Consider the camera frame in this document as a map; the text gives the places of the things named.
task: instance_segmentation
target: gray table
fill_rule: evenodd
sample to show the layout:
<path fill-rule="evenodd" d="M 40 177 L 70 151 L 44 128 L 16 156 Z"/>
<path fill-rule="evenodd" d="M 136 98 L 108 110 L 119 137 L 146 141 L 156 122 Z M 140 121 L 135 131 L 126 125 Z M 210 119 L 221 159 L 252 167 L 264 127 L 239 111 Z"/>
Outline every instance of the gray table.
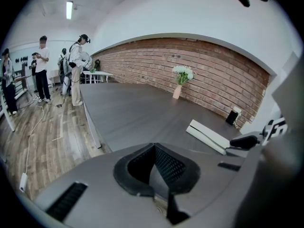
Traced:
<path fill-rule="evenodd" d="M 80 86 L 87 113 L 110 151 L 160 142 L 185 149 L 218 153 L 186 132 L 192 119 L 228 140 L 239 131 L 216 113 L 145 84 Z"/>

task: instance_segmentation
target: white sneakers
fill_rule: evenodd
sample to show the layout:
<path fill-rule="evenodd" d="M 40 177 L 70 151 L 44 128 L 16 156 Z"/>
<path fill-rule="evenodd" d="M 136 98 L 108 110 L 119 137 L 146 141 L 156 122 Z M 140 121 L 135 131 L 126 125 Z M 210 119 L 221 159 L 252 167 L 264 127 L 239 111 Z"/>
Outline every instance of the white sneakers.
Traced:
<path fill-rule="evenodd" d="M 50 100 L 51 100 L 51 99 L 46 99 L 46 98 L 41 99 L 41 98 L 39 97 L 38 102 L 39 102 L 39 103 L 42 102 L 42 101 L 50 102 Z"/>

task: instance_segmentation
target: brick wall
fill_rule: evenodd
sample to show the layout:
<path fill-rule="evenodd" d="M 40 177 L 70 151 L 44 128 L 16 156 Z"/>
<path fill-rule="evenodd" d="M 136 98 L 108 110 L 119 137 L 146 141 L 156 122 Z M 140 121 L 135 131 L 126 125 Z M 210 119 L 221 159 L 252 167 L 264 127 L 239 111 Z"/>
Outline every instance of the brick wall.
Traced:
<path fill-rule="evenodd" d="M 196 73 L 183 85 L 181 97 L 227 117 L 242 109 L 239 127 L 257 114 L 269 74 L 250 59 L 228 48 L 178 38 L 146 39 L 119 45 L 93 56 L 101 71 L 121 83 L 145 83 L 173 93 L 172 68 L 189 66 Z"/>

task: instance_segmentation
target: black pants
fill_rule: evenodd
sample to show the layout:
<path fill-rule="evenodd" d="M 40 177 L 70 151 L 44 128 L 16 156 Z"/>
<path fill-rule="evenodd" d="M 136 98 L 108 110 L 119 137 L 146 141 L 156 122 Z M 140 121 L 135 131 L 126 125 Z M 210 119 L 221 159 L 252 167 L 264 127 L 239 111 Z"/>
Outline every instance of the black pants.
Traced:
<path fill-rule="evenodd" d="M 17 111 L 16 99 L 15 99 L 15 86 L 11 83 L 7 87 L 3 88 L 3 94 L 6 100 L 6 104 L 8 105 L 10 113 Z"/>
<path fill-rule="evenodd" d="M 36 84 L 39 92 L 40 99 L 44 99 L 44 95 L 47 99 L 50 99 L 48 90 L 48 80 L 47 80 L 47 71 L 42 70 L 41 72 L 36 72 Z"/>

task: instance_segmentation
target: pink vase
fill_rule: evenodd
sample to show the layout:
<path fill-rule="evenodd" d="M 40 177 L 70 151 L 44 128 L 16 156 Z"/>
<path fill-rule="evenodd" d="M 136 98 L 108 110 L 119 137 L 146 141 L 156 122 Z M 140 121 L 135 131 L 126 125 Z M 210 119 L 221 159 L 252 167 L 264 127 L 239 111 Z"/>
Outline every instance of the pink vase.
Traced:
<path fill-rule="evenodd" d="M 176 89 L 174 90 L 173 98 L 178 99 L 181 94 L 181 85 L 177 85 Z"/>

